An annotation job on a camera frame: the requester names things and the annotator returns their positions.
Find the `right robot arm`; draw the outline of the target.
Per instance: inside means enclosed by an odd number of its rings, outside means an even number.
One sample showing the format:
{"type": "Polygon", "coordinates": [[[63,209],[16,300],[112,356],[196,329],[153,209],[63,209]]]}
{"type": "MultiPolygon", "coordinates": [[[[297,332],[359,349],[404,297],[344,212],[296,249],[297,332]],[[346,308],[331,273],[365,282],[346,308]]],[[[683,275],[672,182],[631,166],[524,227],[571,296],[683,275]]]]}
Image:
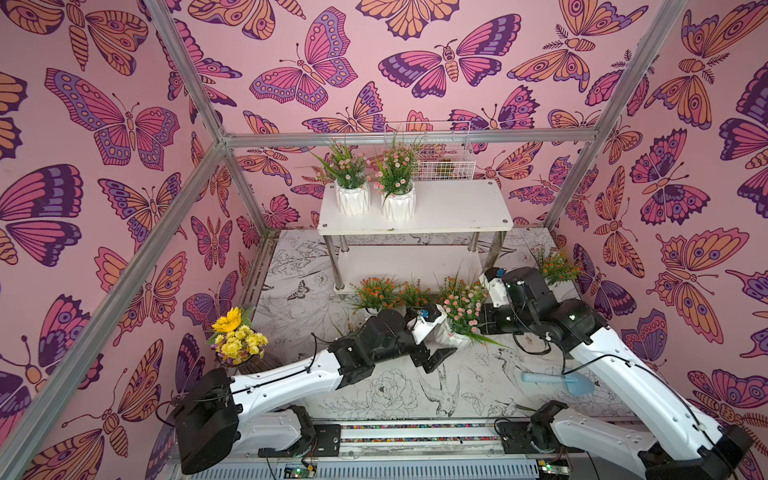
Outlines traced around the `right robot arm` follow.
{"type": "Polygon", "coordinates": [[[719,423],[684,399],[584,301],[558,301],[531,267],[489,267],[479,282],[490,297],[481,309],[481,324],[489,333],[530,333],[556,346],[578,363],[564,369],[560,379],[591,371],[644,426],[641,431],[621,427],[551,400],[530,417],[528,435],[536,450],[575,448],[646,479],[760,478],[747,431],[719,423]]]}

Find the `pink flower pot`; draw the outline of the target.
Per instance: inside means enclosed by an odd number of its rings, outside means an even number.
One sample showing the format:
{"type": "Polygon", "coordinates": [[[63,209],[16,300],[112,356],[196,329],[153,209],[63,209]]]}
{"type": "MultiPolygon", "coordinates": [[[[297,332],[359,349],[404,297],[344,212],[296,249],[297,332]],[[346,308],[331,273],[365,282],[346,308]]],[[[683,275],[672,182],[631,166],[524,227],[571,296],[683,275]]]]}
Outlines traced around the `pink flower pot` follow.
{"type": "Polygon", "coordinates": [[[474,282],[470,293],[463,297],[452,297],[438,304],[447,314],[446,320],[434,330],[434,340],[443,347],[463,349],[472,342],[503,345],[488,336],[482,335],[478,328],[479,314],[487,297],[486,289],[480,282],[474,282]]]}
{"type": "Polygon", "coordinates": [[[381,195],[383,215],[393,222],[405,222],[416,210],[415,176],[419,167],[419,145],[404,143],[396,135],[384,152],[373,159],[381,195]]]}
{"type": "Polygon", "coordinates": [[[346,216],[360,216],[370,208],[368,163],[363,152],[346,143],[331,142],[329,152],[315,155],[326,176],[333,180],[339,210],[346,216]]]}

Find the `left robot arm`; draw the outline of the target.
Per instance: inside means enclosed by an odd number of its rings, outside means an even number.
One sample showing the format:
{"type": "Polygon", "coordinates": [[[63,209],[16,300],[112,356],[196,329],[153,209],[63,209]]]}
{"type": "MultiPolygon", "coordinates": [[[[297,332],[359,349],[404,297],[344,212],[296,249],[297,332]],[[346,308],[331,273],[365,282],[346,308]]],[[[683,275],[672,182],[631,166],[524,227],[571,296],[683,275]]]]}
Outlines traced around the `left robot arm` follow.
{"type": "Polygon", "coordinates": [[[378,364],[405,356],[427,373],[436,370],[456,351],[426,343],[446,320],[437,304],[405,315],[385,309],[308,359],[254,374],[209,371],[172,412],[182,473],[207,470],[239,448],[272,457],[304,454],[316,431],[297,401],[359,383],[378,364]]]}

